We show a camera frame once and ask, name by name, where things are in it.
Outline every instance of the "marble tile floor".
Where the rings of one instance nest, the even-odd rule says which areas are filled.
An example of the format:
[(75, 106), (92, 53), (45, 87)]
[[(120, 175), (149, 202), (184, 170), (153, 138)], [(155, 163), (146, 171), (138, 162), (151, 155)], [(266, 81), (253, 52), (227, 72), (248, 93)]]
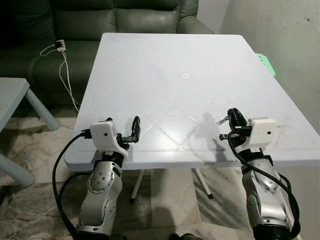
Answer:
[[(60, 123), (50, 131), (33, 111), (12, 117), (0, 132), (0, 153), (35, 175), (35, 183), (50, 183), (54, 163), (70, 140), (77, 113), (70, 106), (51, 111)], [(65, 181), (70, 175), (67, 165), (60, 161), (56, 179)], [(0, 172), (0, 186), (17, 184), (11, 177)]]
[[(35, 184), (24, 188), (0, 173), (0, 239), (71, 239), (60, 219), (50, 182), (53, 164), (70, 139), (76, 113), (69, 107), (56, 108), (52, 113), (61, 125), (56, 131), (49, 131), (30, 111), (23, 117), (12, 117), (0, 133), (0, 152), (36, 176)], [(128, 201), (139, 172), (125, 171), (113, 231), (129, 240), (160, 240), (174, 232), (194, 233), (205, 240), (253, 239), (245, 205), (240, 204), (245, 199), (237, 185), (241, 184), (241, 174), (233, 168), (212, 166), (201, 171), (213, 200), (207, 198), (190, 169), (155, 169), (143, 176), (134, 205)], [(63, 182), (70, 174), (61, 161), (57, 181)], [(65, 190), (64, 209), (74, 224), (85, 194), (85, 177), (75, 179)]]

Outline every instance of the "sofa cushion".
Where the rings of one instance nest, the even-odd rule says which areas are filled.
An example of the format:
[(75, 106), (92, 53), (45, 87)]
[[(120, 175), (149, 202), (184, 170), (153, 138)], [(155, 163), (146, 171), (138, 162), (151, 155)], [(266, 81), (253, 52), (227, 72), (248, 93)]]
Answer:
[[(99, 42), (65, 41), (65, 46), (72, 91), (84, 93), (98, 51)], [(40, 57), (33, 66), (33, 78), (36, 87), (47, 92), (66, 92), (59, 78), (59, 67), (63, 61), (62, 54), (57, 51)], [(65, 66), (61, 70), (61, 75), (66, 82)]]
[(54, 40), (49, 0), (10, 0), (17, 26), (25, 40)]
[(204, 25), (195, 16), (186, 16), (181, 18), (177, 28), (178, 34), (213, 34), (213, 32)]
[(25, 78), (33, 85), (33, 66), (40, 58), (40, 51), (51, 44), (53, 44), (52, 40), (35, 40), (1, 49), (0, 76)]
[(54, 11), (57, 39), (100, 41), (105, 32), (116, 32), (114, 10)]
[(182, 0), (180, 1), (179, 17), (197, 16), (199, 0)]
[(27, 79), (30, 85), (34, 86), (33, 66), (36, 57), (0, 57), (0, 76), (2, 78), (23, 78)]
[(54, 40), (25, 41), (18, 46), (7, 47), (0, 50), (0, 58), (5, 57), (39, 57), (41, 50), (52, 45)]
[(175, 34), (179, 13), (149, 9), (116, 9), (116, 28), (119, 33)]
[(114, 0), (117, 9), (176, 10), (180, 0)]
[(54, 10), (106, 10), (114, 7), (114, 0), (50, 0)]

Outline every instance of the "side table leg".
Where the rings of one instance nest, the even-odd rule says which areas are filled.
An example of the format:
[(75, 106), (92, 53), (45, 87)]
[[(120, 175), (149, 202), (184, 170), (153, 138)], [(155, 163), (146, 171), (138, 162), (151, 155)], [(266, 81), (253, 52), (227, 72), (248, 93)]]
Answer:
[(209, 187), (208, 187), (208, 185), (206, 183), (206, 180), (205, 180), (204, 176), (200, 172), (200, 169), (196, 168), (195, 171), (196, 171), (196, 174), (198, 175), (198, 177), (200, 179), (200, 182), (201, 182), (201, 184), (202, 184), (202, 186), (203, 186), (208, 198), (209, 199), (214, 199), (214, 196), (212, 195), (212, 193), (211, 193), (211, 191), (210, 191), (210, 189), (209, 189)]
[(0, 169), (24, 187), (30, 186), (35, 181), (35, 176), (32, 173), (2, 154), (0, 154)]
[(133, 204), (133, 203), (135, 202), (135, 199), (136, 199), (136, 196), (137, 196), (138, 189), (139, 189), (139, 187), (140, 187), (140, 183), (141, 183), (142, 177), (144, 176), (144, 172), (145, 172), (144, 169), (141, 169), (141, 170), (140, 170), (138, 179), (137, 179), (136, 182), (135, 182), (135, 186), (134, 186), (134, 189), (133, 189), (133, 193), (132, 193), (131, 198), (130, 198), (130, 201), (129, 201), (131, 204)]
[(59, 127), (59, 123), (55, 117), (48, 111), (45, 105), (43, 105), (43, 103), (39, 100), (39, 98), (37, 98), (34, 92), (31, 91), (31, 89), (28, 89), (25, 97), (51, 131), (56, 130)]

